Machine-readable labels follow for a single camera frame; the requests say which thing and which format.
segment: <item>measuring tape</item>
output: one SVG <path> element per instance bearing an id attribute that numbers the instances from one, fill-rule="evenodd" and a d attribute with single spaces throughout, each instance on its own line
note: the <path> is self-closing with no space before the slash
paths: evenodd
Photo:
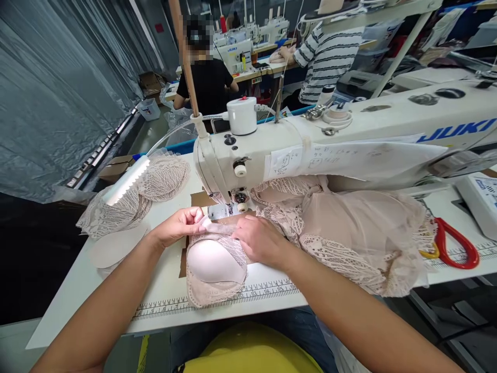
<path id="1" fill-rule="evenodd" d="M 495 241 L 486 241 L 482 243 L 478 243 L 475 245 L 476 250 L 478 250 L 478 254 L 480 255 L 480 260 L 488 260 L 497 258 L 497 242 Z M 453 249 L 447 249 L 447 253 L 451 257 L 451 259 L 456 263 L 465 263 L 467 259 L 466 251 L 458 246 Z M 450 266 L 442 262 L 440 259 L 426 259 L 430 265 L 436 269 L 440 268 L 449 268 Z"/>
<path id="2" fill-rule="evenodd" d="M 284 297 L 298 293 L 300 293 L 300 291 L 289 278 L 277 279 L 273 281 L 245 285 L 233 298 L 225 300 L 224 302 L 203 307 L 202 309 L 252 302 L 254 300 Z M 189 304 L 187 296 L 164 299 L 157 302 L 141 304 L 138 306 L 138 309 L 136 310 L 131 321 L 139 321 L 193 311 L 198 311 L 198 308 L 192 307 Z"/>
<path id="3" fill-rule="evenodd" d="M 497 242 L 486 241 L 475 245 L 478 253 L 480 254 L 480 260 L 488 260 L 497 258 Z M 456 247 L 447 250 L 448 254 L 456 262 L 465 262 L 466 253 L 462 247 Z M 448 268 L 449 266 L 442 262 L 440 259 L 425 259 L 429 261 L 430 265 L 434 268 Z M 292 283 L 289 278 L 276 279 L 273 281 L 266 281 L 255 283 L 251 285 L 245 285 L 242 290 L 235 295 L 233 298 L 225 300 L 224 302 L 212 304 L 205 308 L 215 308 L 228 305 L 234 305 L 245 302 L 253 302 L 255 300 L 269 299 L 275 297 L 285 297 L 287 295 L 298 294 L 300 291 Z M 135 312 L 132 321 L 139 321 L 145 319 L 151 319 L 156 317 L 169 316 L 179 313 L 194 312 L 198 311 L 198 308 L 192 307 L 188 302 L 187 296 L 182 296 L 179 298 L 171 298 L 158 300 L 156 302 L 149 302 L 141 304 Z"/>

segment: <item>juki logo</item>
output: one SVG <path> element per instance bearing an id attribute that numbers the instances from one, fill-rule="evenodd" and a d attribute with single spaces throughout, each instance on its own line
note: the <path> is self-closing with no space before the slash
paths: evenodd
<path id="1" fill-rule="evenodd" d="M 433 141 L 454 136 L 462 136 L 471 133 L 483 132 L 488 130 L 495 123 L 495 121 L 497 121 L 497 118 L 486 119 L 481 122 L 459 124 L 456 128 L 454 128 L 453 126 L 437 128 L 431 136 L 421 136 L 416 142 Z"/>

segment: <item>striped shirt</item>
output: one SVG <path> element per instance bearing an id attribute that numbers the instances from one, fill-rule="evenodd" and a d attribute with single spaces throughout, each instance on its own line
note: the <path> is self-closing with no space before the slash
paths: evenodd
<path id="1" fill-rule="evenodd" d="M 336 84 L 356 57 L 362 42 L 364 27 L 353 28 L 335 34 L 323 34 L 321 22 L 307 40 L 294 53 L 300 67 L 307 66 L 299 101 L 315 104 L 325 85 Z"/>

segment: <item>yellow garment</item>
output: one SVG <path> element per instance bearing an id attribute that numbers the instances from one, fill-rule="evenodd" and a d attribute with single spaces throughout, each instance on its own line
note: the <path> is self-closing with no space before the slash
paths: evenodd
<path id="1" fill-rule="evenodd" d="M 290 339 L 253 322 L 219 334 L 202 355 L 185 364 L 185 373 L 323 373 L 316 361 Z"/>

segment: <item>plastic curtain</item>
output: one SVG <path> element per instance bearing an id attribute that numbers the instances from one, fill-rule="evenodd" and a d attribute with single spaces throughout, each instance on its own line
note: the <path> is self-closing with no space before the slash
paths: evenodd
<path id="1" fill-rule="evenodd" d="M 0 5 L 0 192 L 48 202 L 142 98 L 158 61 L 125 1 Z"/>

